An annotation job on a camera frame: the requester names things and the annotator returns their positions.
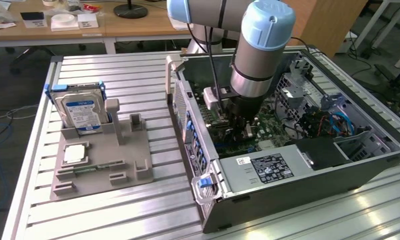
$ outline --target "sticker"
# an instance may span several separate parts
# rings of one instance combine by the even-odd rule
[[[294,177],[287,161],[280,153],[252,159],[260,181],[264,184]]]
[[[243,164],[250,164],[251,163],[251,157],[246,156],[246,157],[240,157],[236,159],[238,164],[243,165]]]
[[[100,36],[103,36],[103,34],[101,33],[84,33],[81,36],[83,37],[100,37]]]
[[[93,112],[95,102],[92,100],[67,102],[65,105],[73,126],[79,130],[91,131],[100,128],[101,122],[99,114]]]

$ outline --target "motherboard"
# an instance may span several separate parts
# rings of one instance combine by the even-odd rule
[[[291,137],[286,131],[284,123],[275,115],[271,100],[264,101],[259,114],[250,122],[251,132],[244,132],[242,136],[235,137],[230,121],[216,110],[208,110],[203,101],[203,92],[197,90],[195,95],[199,96],[199,109],[220,158],[279,148],[292,143],[291,138],[296,135]]]

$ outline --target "hard drive label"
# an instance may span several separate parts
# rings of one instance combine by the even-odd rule
[[[260,181],[264,184],[294,177],[280,153],[251,159]]]
[[[67,109],[71,115],[73,126],[83,131],[92,131],[101,127],[99,114],[93,112],[95,102],[73,101],[68,102]]]

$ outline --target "gray plastic holder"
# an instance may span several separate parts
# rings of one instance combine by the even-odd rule
[[[105,100],[112,122],[103,132],[79,135],[75,128],[63,128],[56,156],[51,200],[64,200],[153,181],[152,156],[145,120],[139,113],[119,120],[117,99]],[[85,157],[64,164],[65,149],[83,145]]]

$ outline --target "power supply label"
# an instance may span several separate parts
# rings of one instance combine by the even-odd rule
[[[294,173],[280,153],[251,159],[251,162],[259,179],[264,184],[294,177]]]

